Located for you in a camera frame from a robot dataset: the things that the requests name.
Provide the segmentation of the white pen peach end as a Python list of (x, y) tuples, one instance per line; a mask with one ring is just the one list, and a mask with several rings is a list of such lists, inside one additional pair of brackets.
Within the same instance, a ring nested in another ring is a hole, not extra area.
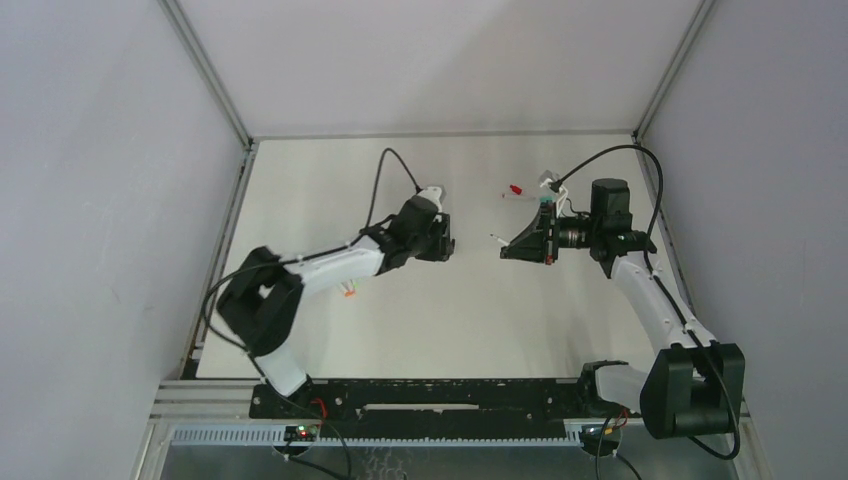
[(357, 293), (357, 284), (353, 280), (346, 281), (341, 284), (341, 289), (345, 297), (352, 297)]

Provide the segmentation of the white pen red tip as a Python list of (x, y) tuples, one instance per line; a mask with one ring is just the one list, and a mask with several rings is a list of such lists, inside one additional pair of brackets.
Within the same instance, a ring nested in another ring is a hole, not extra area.
[(501, 198), (506, 200), (516, 200), (516, 201), (527, 201), (534, 202), (537, 201), (537, 198), (531, 195), (517, 195), (513, 193), (503, 193)]

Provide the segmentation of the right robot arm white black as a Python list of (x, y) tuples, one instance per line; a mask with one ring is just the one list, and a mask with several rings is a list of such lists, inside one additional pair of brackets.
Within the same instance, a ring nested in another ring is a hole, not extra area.
[(562, 249), (585, 249), (624, 295), (655, 353), (651, 368), (624, 361), (584, 366), (588, 401), (625, 407), (641, 415), (656, 439), (737, 432), (745, 358), (721, 343), (679, 304), (660, 268), (650, 236), (632, 227), (630, 189), (622, 179), (592, 184), (588, 212), (566, 215), (568, 192), (540, 201), (535, 218), (504, 242), (501, 258), (551, 265)]

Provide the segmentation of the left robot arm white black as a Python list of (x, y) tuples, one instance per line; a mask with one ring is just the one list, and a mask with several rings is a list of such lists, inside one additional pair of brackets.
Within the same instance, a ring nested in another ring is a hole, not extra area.
[(288, 342), (302, 300), (345, 281), (388, 273), (411, 259), (450, 258), (455, 241), (444, 196), (442, 187), (427, 186), (397, 214), (324, 252), (284, 260), (258, 247), (228, 276), (224, 288), (213, 289), (215, 311), (277, 394), (290, 397), (310, 380)]

